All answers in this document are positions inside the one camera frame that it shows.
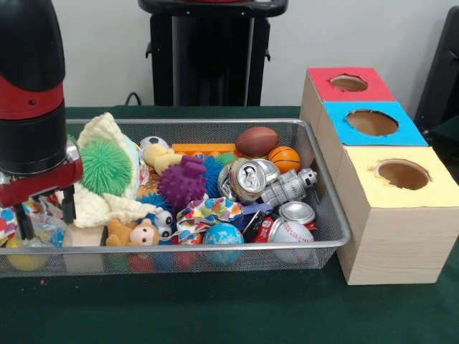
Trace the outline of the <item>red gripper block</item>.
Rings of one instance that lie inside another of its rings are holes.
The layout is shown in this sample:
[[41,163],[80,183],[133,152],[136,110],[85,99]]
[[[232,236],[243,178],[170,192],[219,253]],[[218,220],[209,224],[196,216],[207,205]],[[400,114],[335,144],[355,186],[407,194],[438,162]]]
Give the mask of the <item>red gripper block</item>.
[[42,195],[48,191],[63,191],[61,202],[63,219],[64,221],[76,220],[73,184],[81,180],[82,173],[82,159],[78,158],[74,162],[64,163],[38,175],[13,177],[9,181],[1,182],[1,208],[14,206],[19,233],[23,240],[34,238],[32,221],[22,206],[30,196]]

